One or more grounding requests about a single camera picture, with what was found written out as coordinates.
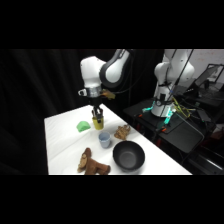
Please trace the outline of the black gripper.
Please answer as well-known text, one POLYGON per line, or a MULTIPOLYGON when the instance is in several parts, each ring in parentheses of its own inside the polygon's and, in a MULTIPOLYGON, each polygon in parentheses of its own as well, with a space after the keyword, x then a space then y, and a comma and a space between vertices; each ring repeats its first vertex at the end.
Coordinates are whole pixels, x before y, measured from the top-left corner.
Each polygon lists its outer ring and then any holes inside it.
POLYGON ((100 108, 100 105, 102 104, 102 97, 101 96, 95 97, 95 98, 89 97, 88 101, 89 101, 89 104, 93 106, 93 109, 92 109, 93 118, 97 118, 97 111, 98 111, 99 112, 98 117, 99 119, 101 119, 103 117, 103 109, 100 108))

